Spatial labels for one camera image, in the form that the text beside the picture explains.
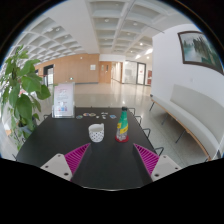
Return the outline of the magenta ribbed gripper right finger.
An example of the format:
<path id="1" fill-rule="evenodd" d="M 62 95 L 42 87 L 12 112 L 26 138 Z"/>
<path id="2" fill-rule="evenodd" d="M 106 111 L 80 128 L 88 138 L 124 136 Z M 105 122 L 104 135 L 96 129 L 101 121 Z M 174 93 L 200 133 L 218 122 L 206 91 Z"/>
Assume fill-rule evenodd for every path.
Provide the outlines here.
<path id="1" fill-rule="evenodd" d="M 140 158 L 153 181 L 159 180 L 181 170 L 181 167 L 168 155 L 159 156 L 138 144 L 135 144 L 134 147 L 139 153 Z"/>

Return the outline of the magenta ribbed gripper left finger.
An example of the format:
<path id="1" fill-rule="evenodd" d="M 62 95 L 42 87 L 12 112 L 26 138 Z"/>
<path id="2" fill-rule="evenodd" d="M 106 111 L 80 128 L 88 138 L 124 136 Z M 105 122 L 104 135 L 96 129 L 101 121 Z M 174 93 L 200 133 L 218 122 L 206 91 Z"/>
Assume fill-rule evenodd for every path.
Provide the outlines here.
<path id="1" fill-rule="evenodd" d="M 41 168 L 51 174 L 70 181 L 89 146 L 90 143 L 87 143 L 67 154 L 58 153 L 42 165 Z"/>

